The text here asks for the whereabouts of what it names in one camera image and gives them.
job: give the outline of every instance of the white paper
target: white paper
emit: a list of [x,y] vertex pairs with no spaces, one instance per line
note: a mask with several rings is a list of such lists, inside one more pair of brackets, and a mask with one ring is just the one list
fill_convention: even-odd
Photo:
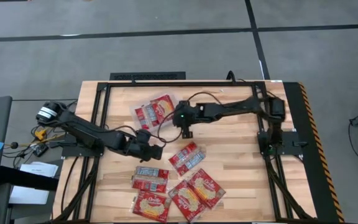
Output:
[[[58,166],[53,164],[46,164],[43,162],[22,164],[20,167],[21,171],[43,175],[46,177],[54,177],[57,169]],[[14,186],[9,203],[45,205],[48,200],[48,194],[49,191],[47,190],[37,190],[28,187]]]

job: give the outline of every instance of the orange hazard stripe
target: orange hazard stripe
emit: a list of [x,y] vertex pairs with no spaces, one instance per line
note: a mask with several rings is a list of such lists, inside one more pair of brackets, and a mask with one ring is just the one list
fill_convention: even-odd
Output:
[[343,214],[342,214],[341,206],[339,205],[338,198],[336,196],[334,183],[333,183],[333,180],[331,178],[331,174],[328,171],[328,165],[327,165],[326,157],[324,155],[323,145],[321,144],[320,137],[318,136],[317,126],[316,126],[316,123],[315,123],[315,121],[313,119],[313,114],[311,112],[311,106],[309,104],[309,99],[308,99],[308,96],[306,95],[306,89],[305,89],[305,86],[303,86],[302,83],[299,83],[299,87],[301,88],[303,99],[305,101],[305,108],[306,108],[308,116],[309,116],[310,126],[311,126],[312,132],[314,134],[314,140],[316,140],[316,145],[317,145],[317,148],[318,148],[318,152],[320,154],[321,165],[323,166],[324,173],[325,173],[325,175],[327,177],[326,179],[327,179],[328,187],[329,187],[329,189],[331,191],[331,196],[333,198],[334,206],[336,207],[336,213],[338,215],[338,220],[339,220],[339,222],[342,223],[342,222],[344,222],[344,217],[343,217]]

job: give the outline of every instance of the snack bag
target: snack bag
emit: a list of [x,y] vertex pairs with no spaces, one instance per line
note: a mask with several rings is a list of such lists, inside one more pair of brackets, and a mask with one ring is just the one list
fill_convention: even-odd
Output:
[[226,193],[203,169],[193,174],[188,185],[208,208],[215,207]]
[[166,223],[171,199],[144,190],[139,191],[135,200],[133,213]]
[[153,106],[151,104],[148,104],[145,106],[147,116],[149,117],[149,121],[151,122],[153,127],[158,126],[160,123],[157,119],[157,114],[155,113]]
[[[168,94],[158,97],[157,99],[154,99],[150,102],[152,104],[155,114],[157,115],[158,123],[161,123],[164,117],[166,117],[175,109],[171,97]],[[173,114],[167,117],[164,122],[170,121],[172,117]]]
[[169,191],[168,195],[190,223],[199,218],[206,209],[185,180]]
[[173,111],[177,104],[178,100],[175,95],[166,92],[137,102],[129,108],[135,122],[135,128],[146,129],[152,133],[158,130],[160,126],[162,128],[172,125]]
[[186,174],[191,168],[199,164],[205,158],[205,153],[194,142],[184,147],[169,162],[175,168],[180,176]]
[[165,193],[169,170],[137,166],[132,176],[132,188]]
[[137,116],[137,119],[139,120],[140,126],[142,129],[149,129],[149,124],[147,122],[147,118],[144,116],[143,107],[136,108],[135,114]]

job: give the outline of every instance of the wooden tabletop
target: wooden tabletop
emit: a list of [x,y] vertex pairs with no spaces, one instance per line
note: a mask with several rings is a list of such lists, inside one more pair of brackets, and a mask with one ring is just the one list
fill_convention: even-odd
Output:
[[[97,83],[97,81],[83,82],[81,87],[76,114],[87,120],[91,119]],[[282,82],[266,81],[265,83],[267,89],[273,94],[283,100],[287,99]],[[208,91],[222,103],[244,100],[252,95],[248,86],[116,87],[112,88],[111,91],[106,120],[106,124],[110,128],[123,124],[134,126],[129,110],[130,106],[135,105],[140,100],[147,100],[148,97],[158,93],[169,91],[179,97],[179,100],[186,100],[196,92]],[[104,93],[102,93],[101,98],[101,102],[103,102]],[[208,95],[198,95],[191,100],[191,104],[213,101],[213,98]],[[99,106],[98,121],[100,120],[102,104]],[[291,130],[293,123],[288,104],[286,104],[286,110],[287,118],[283,123],[283,130]],[[163,150],[160,161],[151,160],[141,165],[170,170],[168,187],[173,187],[188,175],[179,177],[168,162],[168,158],[189,142],[194,141],[206,149],[206,158],[188,174],[203,168],[227,192],[223,202],[214,210],[205,212],[198,221],[274,221],[267,172],[257,143],[258,124],[256,115],[229,116],[211,124],[192,125],[190,130],[193,131],[193,139],[179,139],[170,143]],[[179,129],[167,127],[161,130],[160,135],[165,139],[171,139],[178,133]],[[63,188],[73,161],[74,158],[68,158],[63,163],[53,205],[54,217],[60,214]],[[78,159],[68,181],[64,207],[68,205],[77,191],[82,161],[82,158]],[[303,164],[293,156],[282,156],[282,161],[289,191],[305,211],[315,217],[316,212]],[[92,161],[89,163],[88,170],[90,170],[91,165]],[[139,165],[139,159],[120,156],[105,150],[99,165],[91,222],[150,222],[149,219],[135,215],[130,211],[132,200],[137,195],[137,190],[131,188],[131,176],[135,167]],[[279,190],[277,192],[282,217],[285,217],[282,195]],[[87,198],[88,192],[85,192],[84,195],[84,198]],[[80,218],[84,217],[85,208],[86,199],[83,199]],[[168,222],[185,221],[177,206],[172,203]]]

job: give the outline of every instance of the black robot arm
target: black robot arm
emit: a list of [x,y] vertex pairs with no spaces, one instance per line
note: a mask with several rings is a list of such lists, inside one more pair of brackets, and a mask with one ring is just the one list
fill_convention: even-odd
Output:
[[[266,113],[261,102],[267,102],[269,107]],[[268,97],[264,99],[253,96],[246,100],[233,103],[197,103],[196,106],[190,106],[190,102],[179,101],[173,112],[172,123],[178,128],[182,128],[182,138],[192,138],[193,133],[189,131],[192,124],[211,123],[218,121],[225,116],[238,114],[254,113],[269,122],[269,135],[273,142],[282,141],[280,138],[281,123],[285,120],[284,101],[277,97]]]
[[105,130],[78,117],[60,102],[46,102],[37,114],[41,126],[61,128],[76,137],[77,143],[90,150],[108,148],[123,156],[133,156],[141,161],[161,159],[163,148],[149,145],[151,134],[138,130],[135,135],[119,130]]

